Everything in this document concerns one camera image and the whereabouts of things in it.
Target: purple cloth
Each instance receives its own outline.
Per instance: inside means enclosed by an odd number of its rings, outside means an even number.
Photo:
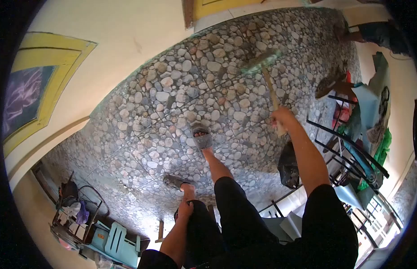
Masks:
[[[84,224],[87,222],[87,219],[89,218],[89,212],[86,210],[86,202],[81,200],[80,204],[82,205],[80,207],[80,211],[77,213],[77,224]]]

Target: cream wall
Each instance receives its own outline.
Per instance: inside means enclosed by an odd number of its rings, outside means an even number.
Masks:
[[[56,213],[32,171],[23,175],[14,192],[14,201],[26,229],[55,269],[96,269],[95,262],[85,260],[77,251],[66,250],[50,232],[49,223]]]
[[[366,22],[387,21],[389,13],[384,7],[358,7],[344,9],[343,13],[349,25]],[[390,55],[390,51],[374,43],[355,42],[360,61],[363,83],[368,83],[375,73],[372,55],[381,51],[389,64],[391,83],[391,115],[389,117],[389,131],[392,134],[390,151],[384,163],[390,177],[384,180],[380,192],[389,197],[394,194],[404,180],[414,159],[413,153],[413,110],[414,100],[417,98],[417,74],[414,62],[401,55]]]
[[[136,68],[193,33],[184,29],[181,0],[48,0],[29,31],[81,38],[98,46],[71,78],[48,126],[23,141],[5,159],[8,173],[19,170],[13,175],[13,186],[39,160],[40,154],[28,156],[34,148],[88,116]],[[40,148],[41,156],[57,143]]]

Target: stone mosaic floor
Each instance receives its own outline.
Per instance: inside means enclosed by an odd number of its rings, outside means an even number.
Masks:
[[[169,230],[182,193],[162,184],[165,174],[194,182],[197,197],[215,205],[208,163],[195,148],[189,126],[207,125],[216,157],[229,167],[258,209],[285,195],[276,169],[288,136],[267,124],[273,110],[261,74],[240,67],[267,48],[285,55],[268,70],[281,104],[313,139],[306,117],[331,126],[335,101],[316,101],[321,79],[348,61],[361,80],[356,48],[340,45],[334,24],[340,11],[279,9],[247,15],[205,29],[139,67],[98,105],[89,123],[45,157],[64,179],[75,171],[107,201],[111,218],[157,238],[158,220]],[[326,141],[320,132],[318,139]]]

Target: black plastic bag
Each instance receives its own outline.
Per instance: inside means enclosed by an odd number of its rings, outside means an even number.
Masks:
[[[292,142],[288,142],[280,154],[277,169],[280,173],[280,180],[284,186],[295,190],[300,184],[300,175],[298,173],[297,159]]]

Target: foot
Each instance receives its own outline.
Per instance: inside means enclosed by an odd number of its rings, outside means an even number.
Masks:
[[[202,137],[202,136],[204,136],[204,135],[206,135],[206,133],[203,133],[203,132],[197,132],[195,135],[194,135],[194,137]],[[211,147],[208,147],[208,148],[203,148],[202,150],[202,153],[205,155],[206,153],[211,153],[211,154],[213,154],[213,146],[211,146]]]
[[[165,186],[171,189],[184,191],[183,188],[187,189],[190,188],[192,185],[186,181],[184,181],[182,178],[179,178],[178,176],[172,176],[172,175],[166,175],[163,179],[163,182]]]
[[[213,142],[208,127],[202,124],[195,124],[191,128],[191,131],[193,135],[193,141],[195,142],[195,145],[199,150],[203,152],[204,150],[209,150],[213,152]]]
[[[183,182],[180,185],[180,191],[184,191],[184,192],[195,192],[195,186],[186,182]]]

